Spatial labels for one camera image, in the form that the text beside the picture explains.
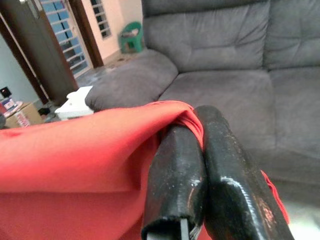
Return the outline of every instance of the red cloth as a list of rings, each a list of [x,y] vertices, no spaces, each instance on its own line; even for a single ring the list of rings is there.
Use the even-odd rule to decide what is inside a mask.
[[[203,146],[192,110],[155,102],[1,130],[0,240],[139,240],[157,133],[183,124]]]

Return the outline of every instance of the doorway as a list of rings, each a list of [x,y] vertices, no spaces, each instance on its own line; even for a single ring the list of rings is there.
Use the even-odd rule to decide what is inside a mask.
[[[67,0],[40,0],[74,78],[93,65]]]

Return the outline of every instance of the sofa backrest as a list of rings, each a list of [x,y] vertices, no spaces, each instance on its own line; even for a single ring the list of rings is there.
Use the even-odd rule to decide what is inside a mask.
[[[268,0],[142,0],[144,40],[180,73],[258,69]]]
[[[271,1],[264,65],[320,66],[320,0]]]

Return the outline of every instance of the white object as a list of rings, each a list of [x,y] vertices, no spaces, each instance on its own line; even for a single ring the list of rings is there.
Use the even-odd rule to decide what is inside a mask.
[[[94,111],[91,110],[85,103],[85,98],[91,88],[92,86],[84,86],[80,87],[78,91],[69,93],[66,96],[68,100],[65,102],[65,104],[63,104],[54,112],[62,121],[93,114]]]

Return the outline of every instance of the light blue wall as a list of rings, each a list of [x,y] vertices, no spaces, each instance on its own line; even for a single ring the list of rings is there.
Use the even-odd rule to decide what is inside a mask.
[[[16,101],[39,100],[35,90],[0,34],[0,89],[8,87]]]

